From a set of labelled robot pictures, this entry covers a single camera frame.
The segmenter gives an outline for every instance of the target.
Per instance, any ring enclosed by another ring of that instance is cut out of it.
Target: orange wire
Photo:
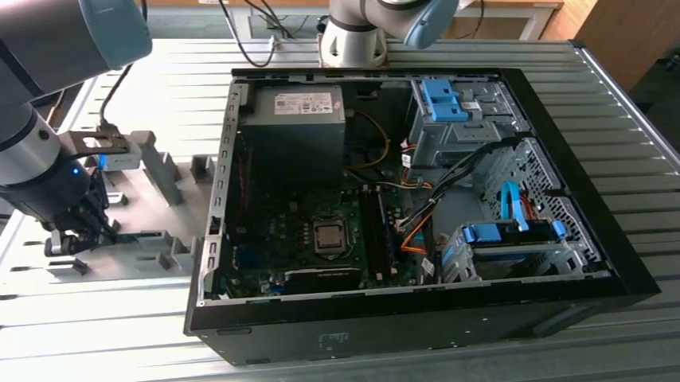
[[[412,233],[409,234],[409,236],[407,237],[407,239],[404,240],[404,243],[403,243],[403,251],[408,251],[407,248],[413,248],[413,247],[409,247],[408,246],[408,243],[409,241],[412,241],[413,237],[416,236],[416,233],[420,231],[420,229],[424,227],[425,225],[425,222],[428,221],[428,219],[432,217],[435,211],[432,211],[423,219],[421,219],[421,222],[419,223],[419,225],[416,226],[416,228],[413,229]]]
[[[404,171],[403,171],[403,184],[408,185],[408,186],[419,185],[419,183],[412,183],[411,181],[408,181],[407,173],[408,173],[408,168],[404,168]],[[429,181],[425,181],[424,182],[424,188],[432,189],[433,188],[433,184]]]
[[[423,248],[419,248],[419,247],[404,247],[403,251],[416,252],[416,253],[420,253],[423,255],[428,254],[428,252]]]

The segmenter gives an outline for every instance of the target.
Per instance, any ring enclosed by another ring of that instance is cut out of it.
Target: blue plastic latch
[[[433,109],[435,122],[465,122],[471,119],[459,104],[459,92],[449,80],[424,80],[424,98]]]
[[[465,236],[465,242],[467,243],[475,243],[476,241],[476,234],[472,232],[471,227],[464,228],[464,236]]]
[[[107,155],[99,154],[99,165],[97,166],[97,167],[99,167],[99,170],[102,170],[102,171],[106,170],[107,162],[109,162]]]
[[[471,227],[476,234],[477,243],[501,241],[501,232],[496,224],[476,224]]]
[[[564,239],[567,237],[567,228],[564,227],[564,224],[560,220],[554,222],[554,229],[555,233],[558,233],[558,237]]]
[[[515,219],[520,224],[520,231],[529,230],[529,224],[524,218],[524,209],[521,208],[520,185],[515,181],[505,181],[503,183],[501,219]]]

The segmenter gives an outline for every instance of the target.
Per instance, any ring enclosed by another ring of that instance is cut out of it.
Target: label on case
[[[330,93],[282,93],[274,103],[276,115],[333,113]]]

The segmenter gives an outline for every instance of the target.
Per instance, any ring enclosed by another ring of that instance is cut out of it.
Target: slotted aluminum surface
[[[266,41],[246,49],[265,60]],[[273,66],[317,66],[316,41],[286,43],[282,50]],[[663,293],[543,340],[237,369],[182,334],[187,277],[50,285],[36,277],[39,270],[14,272],[0,291],[10,296],[0,300],[0,376],[11,376],[0,379],[680,380],[676,154],[590,54],[567,43],[451,41],[425,52],[392,44],[391,62],[404,68],[525,70]],[[230,70],[245,67],[230,41],[155,41],[153,56],[138,63],[117,95],[110,119],[130,130],[153,129],[159,150],[177,158],[213,153]],[[71,123],[97,121],[115,79],[111,74],[86,84]],[[0,240],[6,272],[23,254],[15,235],[26,225],[15,216]]]

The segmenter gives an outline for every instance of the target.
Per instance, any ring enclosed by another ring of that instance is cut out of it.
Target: connector
[[[269,38],[269,50],[276,49],[278,47],[278,44],[281,44],[281,43],[280,43],[278,39],[276,38],[276,36],[273,35]]]

